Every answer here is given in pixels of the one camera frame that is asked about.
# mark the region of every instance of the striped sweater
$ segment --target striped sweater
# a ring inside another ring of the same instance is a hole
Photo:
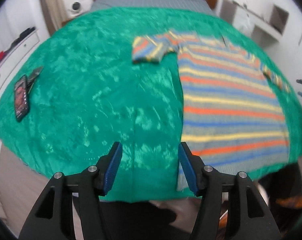
[[[227,39],[176,32],[136,37],[134,62],[178,54],[183,90],[181,141],[207,165],[229,174],[288,161],[288,130],[267,78],[289,86],[253,54]],[[187,187],[179,167],[178,190]]]

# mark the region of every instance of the silver screw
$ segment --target silver screw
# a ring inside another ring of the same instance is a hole
[[[56,179],[59,179],[60,177],[62,177],[62,172],[57,172],[57,173],[55,173],[55,174],[54,174],[54,177],[55,177]]]
[[[90,167],[87,168],[89,172],[94,172],[97,170],[97,167],[95,165],[92,165]]]
[[[243,179],[245,179],[247,177],[247,174],[244,171],[240,171],[239,172],[239,176]]]
[[[210,165],[206,165],[206,166],[204,166],[204,170],[207,172],[210,172],[210,171],[213,171],[213,168]]]

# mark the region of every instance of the phone case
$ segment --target phone case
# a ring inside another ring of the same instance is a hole
[[[30,110],[27,85],[26,75],[23,75],[14,85],[14,110],[18,122],[20,122]]]

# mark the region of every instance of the green bedspread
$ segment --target green bedspread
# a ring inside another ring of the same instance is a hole
[[[176,191],[177,147],[183,95],[175,54],[159,65],[132,64],[134,37],[169,29],[228,37],[282,76],[249,38],[216,17],[159,8],[112,8],[70,22],[30,56],[0,100],[0,139],[31,169],[50,178],[81,172],[123,144],[123,158],[106,199],[140,201],[192,196]],[[36,67],[44,69],[30,94],[30,113],[17,123],[13,87]],[[302,155],[302,108],[296,96],[270,84],[290,133],[290,158]],[[263,167],[257,179],[283,167]]]

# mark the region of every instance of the beige curtain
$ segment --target beige curtain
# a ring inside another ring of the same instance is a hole
[[[54,31],[62,27],[62,22],[68,19],[68,15],[63,0],[40,0],[44,18],[49,33],[52,35]]]

